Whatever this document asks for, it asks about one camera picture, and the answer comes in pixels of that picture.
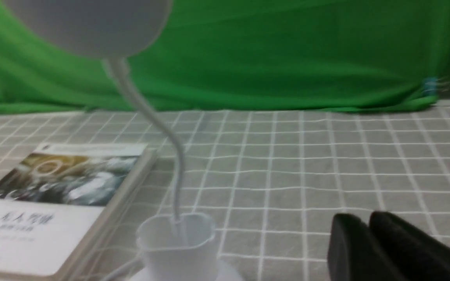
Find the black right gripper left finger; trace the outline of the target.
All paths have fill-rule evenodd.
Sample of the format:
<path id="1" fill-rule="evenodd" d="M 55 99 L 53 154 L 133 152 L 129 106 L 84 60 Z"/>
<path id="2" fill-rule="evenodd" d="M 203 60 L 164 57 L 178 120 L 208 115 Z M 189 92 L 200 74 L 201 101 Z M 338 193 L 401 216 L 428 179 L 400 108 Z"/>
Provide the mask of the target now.
<path id="1" fill-rule="evenodd" d="M 332 218 L 327 268 L 331 281 L 404 281 L 368 226 L 357 216 Z"/>

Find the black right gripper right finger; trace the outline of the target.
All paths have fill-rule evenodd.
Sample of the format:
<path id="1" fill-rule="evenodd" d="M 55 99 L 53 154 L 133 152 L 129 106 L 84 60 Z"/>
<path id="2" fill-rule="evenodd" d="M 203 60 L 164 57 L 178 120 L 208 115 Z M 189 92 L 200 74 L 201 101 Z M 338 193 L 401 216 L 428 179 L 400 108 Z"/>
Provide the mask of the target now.
<path id="1" fill-rule="evenodd" d="M 409 281 L 450 281 L 450 247 L 391 212 L 374 211 L 368 226 Z"/>

